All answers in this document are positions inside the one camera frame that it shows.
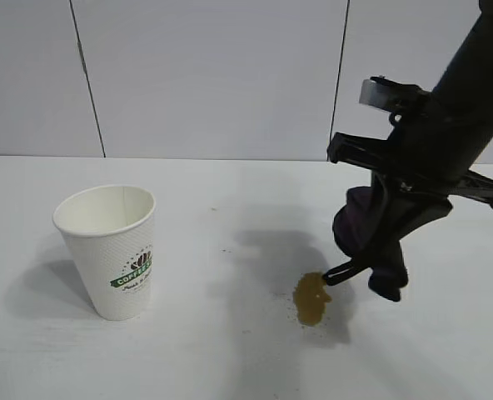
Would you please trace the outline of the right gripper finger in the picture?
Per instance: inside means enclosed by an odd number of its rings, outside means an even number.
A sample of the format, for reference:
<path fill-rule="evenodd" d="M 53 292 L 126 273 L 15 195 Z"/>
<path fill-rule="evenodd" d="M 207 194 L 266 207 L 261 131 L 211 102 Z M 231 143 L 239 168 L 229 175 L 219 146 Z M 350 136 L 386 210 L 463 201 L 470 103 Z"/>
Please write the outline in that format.
<path fill-rule="evenodd" d="M 360 190 L 358 199 L 361 205 L 356 228 L 359 253 L 364 254 L 373 271 L 386 269 L 396 240 L 389 222 L 391 195 L 385 177 L 372 172 L 370 185 Z"/>
<path fill-rule="evenodd" d="M 393 198 L 389 211 L 389 222 L 396 240 L 396 246 L 387 259 L 386 269 L 404 269 L 401 239 L 427 223 L 445 218 L 452 208 L 450 201 L 446 198 Z"/>

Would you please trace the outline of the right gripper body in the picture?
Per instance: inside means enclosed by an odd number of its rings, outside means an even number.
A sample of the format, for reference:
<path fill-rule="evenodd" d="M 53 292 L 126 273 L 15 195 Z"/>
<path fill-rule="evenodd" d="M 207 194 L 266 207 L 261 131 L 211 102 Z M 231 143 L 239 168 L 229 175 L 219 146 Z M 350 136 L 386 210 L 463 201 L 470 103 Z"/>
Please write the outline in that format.
<path fill-rule="evenodd" d="M 389 115 L 387 139 L 342 132 L 331 140 L 332 163 L 348 163 L 397 183 L 402 192 L 469 198 L 493 209 L 493 179 L 471 166 L 493 138 L 493 122 L 476 112 L 451 114 L 430 94 Z"/>

